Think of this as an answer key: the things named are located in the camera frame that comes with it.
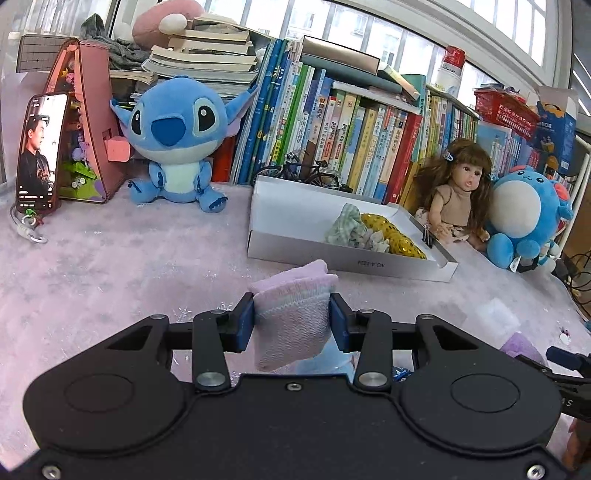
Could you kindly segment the person's right hand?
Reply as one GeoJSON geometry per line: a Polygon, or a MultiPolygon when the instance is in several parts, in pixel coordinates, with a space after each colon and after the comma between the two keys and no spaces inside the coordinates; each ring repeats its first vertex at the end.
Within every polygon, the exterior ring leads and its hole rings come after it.
{"type": "Polygon", "coordinates": [[[590,463],[591,424],[574,419],[569,434],[562,462],[568,469],[575,471],[590,463]]]}

